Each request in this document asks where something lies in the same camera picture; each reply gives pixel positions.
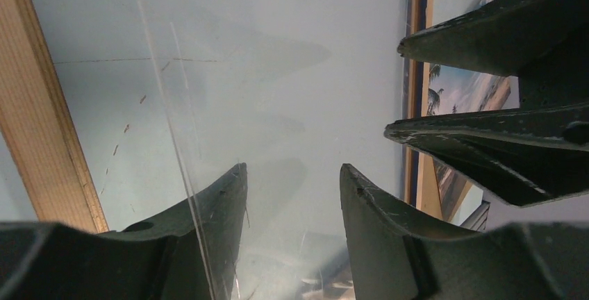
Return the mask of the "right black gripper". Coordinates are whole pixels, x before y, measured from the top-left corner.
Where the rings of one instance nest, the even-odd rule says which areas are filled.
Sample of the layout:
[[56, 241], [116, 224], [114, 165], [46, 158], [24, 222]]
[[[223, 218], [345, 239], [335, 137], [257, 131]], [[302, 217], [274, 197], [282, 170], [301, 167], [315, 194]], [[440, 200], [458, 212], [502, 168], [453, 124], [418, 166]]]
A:
[[384, 135], [512, 206], [588, 193], [587, 25], [588, 0], [493, 0], [405, 37], [405, 58], [517, 74], [520, 107], [539, 109], [397, 120]]

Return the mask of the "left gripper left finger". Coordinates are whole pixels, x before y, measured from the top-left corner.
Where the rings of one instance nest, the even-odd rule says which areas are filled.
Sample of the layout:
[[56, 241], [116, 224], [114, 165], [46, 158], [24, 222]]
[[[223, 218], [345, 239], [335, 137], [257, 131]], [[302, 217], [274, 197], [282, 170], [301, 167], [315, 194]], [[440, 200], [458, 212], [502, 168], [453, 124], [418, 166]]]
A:
[[1, 223], [2, 299], [230, 299], [247, 166], [123, 231]]

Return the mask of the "beach photo print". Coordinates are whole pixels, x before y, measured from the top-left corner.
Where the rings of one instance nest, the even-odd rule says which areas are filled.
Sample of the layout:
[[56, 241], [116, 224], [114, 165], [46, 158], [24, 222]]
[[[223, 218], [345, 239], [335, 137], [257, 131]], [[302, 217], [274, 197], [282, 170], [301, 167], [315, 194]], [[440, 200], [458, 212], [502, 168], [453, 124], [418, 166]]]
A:
[[[431, 23], [451, 18], [493, 0], [433, 0]], [[500, 110], [515, 100], [513, 78], [432, 64], [429, 73], [427, 115], [448, 115]], [[442, 219], [461, 225], [482, 203], [482, 189], [438, 160], [433, 162], [440, 197]]]

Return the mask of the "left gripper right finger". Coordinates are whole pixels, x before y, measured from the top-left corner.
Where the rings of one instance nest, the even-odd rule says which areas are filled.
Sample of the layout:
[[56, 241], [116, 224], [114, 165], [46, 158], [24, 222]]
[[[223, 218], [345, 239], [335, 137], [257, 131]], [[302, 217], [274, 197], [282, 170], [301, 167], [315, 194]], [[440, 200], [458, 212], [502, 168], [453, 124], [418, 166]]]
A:
[[588, 225], [518, 222], [488, 232], [436, 219], [340, 169], [357, 299], [587, 299]]

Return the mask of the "wooden picture frame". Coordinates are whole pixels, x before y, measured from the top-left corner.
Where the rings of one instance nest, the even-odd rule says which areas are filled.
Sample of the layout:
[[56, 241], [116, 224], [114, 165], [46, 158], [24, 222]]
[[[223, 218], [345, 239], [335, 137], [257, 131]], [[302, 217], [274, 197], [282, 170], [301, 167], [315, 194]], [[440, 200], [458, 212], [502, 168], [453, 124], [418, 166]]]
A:
[[1, 0], [1, 132], [42, 221], [118, 230], [187, 196], [137, 0]]

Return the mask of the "clear acrylic sheet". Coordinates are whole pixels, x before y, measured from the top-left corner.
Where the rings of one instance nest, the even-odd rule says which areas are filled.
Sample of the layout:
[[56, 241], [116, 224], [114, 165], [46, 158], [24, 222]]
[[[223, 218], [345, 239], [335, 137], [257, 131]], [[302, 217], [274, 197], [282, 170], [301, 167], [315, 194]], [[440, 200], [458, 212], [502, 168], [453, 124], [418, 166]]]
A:
[[188, 193], [244, 165], [229, 292], [293, 299], [345, 251], [340, 168], [403, 192], [408, 0], [137, 0]]

